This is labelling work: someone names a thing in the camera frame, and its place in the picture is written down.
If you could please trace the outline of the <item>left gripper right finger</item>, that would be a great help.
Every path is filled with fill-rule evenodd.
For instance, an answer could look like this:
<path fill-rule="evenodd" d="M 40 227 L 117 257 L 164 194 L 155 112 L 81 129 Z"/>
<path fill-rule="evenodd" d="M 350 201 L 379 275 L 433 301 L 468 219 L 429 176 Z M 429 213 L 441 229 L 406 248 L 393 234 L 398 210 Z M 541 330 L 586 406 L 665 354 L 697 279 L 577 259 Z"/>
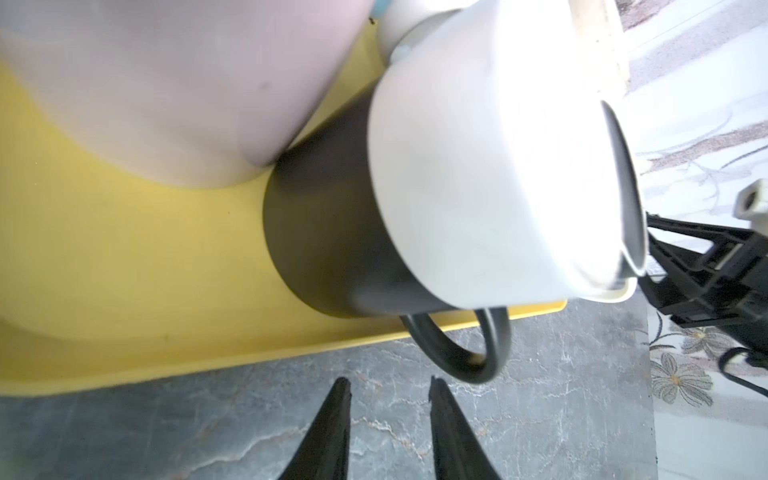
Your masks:
<path fill-rule="evenodd" d="M 500 476 L 442 378 L 431 378 L 429 401 L 435 477 L 499 480 Z"/>

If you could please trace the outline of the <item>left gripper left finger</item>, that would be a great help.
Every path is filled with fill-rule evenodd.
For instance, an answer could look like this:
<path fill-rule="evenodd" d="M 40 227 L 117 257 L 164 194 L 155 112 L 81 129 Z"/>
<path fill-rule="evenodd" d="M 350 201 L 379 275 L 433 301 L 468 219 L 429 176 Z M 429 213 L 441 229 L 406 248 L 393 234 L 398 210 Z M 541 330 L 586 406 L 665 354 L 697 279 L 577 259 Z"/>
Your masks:
<path fill-rule="evenodd" d="M 351 398 L 350 381 L 337 378 L 280 480 L 347 478 Z"/>

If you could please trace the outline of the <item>yellow tray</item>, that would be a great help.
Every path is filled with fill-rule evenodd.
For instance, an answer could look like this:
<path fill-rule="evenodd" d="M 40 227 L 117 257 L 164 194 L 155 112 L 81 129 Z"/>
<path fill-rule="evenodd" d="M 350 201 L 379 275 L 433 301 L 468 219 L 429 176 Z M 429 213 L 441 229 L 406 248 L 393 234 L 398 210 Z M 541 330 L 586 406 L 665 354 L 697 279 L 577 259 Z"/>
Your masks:
<path fill-rule="evenodd" d="M 267 253 L 265 167 L 180 187 L 49 118 L 1 59 L 1 392 L 39 396 L 403 338 L 301 303 Z"/>

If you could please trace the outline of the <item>white speckled mug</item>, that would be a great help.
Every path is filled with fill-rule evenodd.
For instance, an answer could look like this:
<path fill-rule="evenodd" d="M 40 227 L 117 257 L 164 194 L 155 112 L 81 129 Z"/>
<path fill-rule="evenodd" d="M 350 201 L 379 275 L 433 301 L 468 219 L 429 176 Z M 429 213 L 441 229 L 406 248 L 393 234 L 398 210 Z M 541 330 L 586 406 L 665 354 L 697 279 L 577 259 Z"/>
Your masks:
<path fill-rule="evenodd" d="M 619 9 L 612 0 L 570 0 L 572 23 L 597 91 L 609 102 L 628 92 L 630 68 Z"/>

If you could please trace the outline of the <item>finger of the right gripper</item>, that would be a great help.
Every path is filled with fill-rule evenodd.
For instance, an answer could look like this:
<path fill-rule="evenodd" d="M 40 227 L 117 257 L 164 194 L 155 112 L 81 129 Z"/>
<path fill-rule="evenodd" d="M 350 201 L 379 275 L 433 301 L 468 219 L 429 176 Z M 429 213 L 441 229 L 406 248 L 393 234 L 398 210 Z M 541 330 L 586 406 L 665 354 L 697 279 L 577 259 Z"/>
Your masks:
<path fill-rule="evenodd" d="M 664 271 L 639 285 L 649 302 L 682 328 L 767 325 L 767 237 L 750 229 L 647 216 L 649 230 L 707 240 L 699 253 L 649 237 Z"/>

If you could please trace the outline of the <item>black and white mug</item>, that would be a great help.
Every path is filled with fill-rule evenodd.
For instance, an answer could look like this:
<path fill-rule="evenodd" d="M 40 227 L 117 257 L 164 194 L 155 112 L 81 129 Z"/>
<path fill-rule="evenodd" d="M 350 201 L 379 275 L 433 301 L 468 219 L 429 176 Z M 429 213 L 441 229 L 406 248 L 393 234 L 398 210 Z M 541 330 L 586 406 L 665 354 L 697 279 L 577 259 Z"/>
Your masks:
<path fill-rule="evenodd" d="M 475 1 L 269 176 L 268 253 L 329 316 L 396 316 L 446 373 L 493 379 L 508 310 L 616 301 L 645 274 L 632 156 L 567 1 Z"/>

